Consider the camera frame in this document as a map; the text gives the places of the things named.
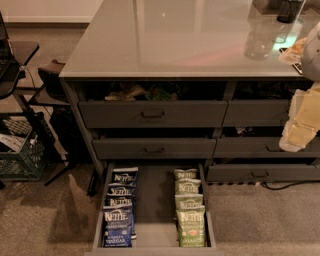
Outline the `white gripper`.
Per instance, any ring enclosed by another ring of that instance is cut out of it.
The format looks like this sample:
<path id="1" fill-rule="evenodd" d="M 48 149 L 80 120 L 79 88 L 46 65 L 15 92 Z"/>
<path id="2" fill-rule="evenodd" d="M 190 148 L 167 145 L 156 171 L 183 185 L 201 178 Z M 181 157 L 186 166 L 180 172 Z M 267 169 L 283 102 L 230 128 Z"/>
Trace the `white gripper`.
<path id="1" fill-rule="evenodd" d="M 304 91 L 297 89 L 292 97 L 289 117 L 279 147 L 286 152 L 304 149 L 320 130 L 320 82 L 314 82 Z"/>

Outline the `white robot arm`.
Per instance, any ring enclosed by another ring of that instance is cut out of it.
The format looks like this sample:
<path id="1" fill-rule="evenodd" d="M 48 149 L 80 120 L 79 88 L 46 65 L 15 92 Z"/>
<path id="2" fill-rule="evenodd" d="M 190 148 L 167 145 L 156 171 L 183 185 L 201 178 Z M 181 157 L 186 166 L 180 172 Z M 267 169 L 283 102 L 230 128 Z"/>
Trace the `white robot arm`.
<path id="1" fill-rule="evenodd" d="M 298 152 L 312 141 L 320 130 L 320 22 L 308 36 L 284 50 L 279 61 L 300 64 L 302 75 L 313 81 L 310 89 L 297 89 L 289 108 L 279 147 L 287 152 Z"/>

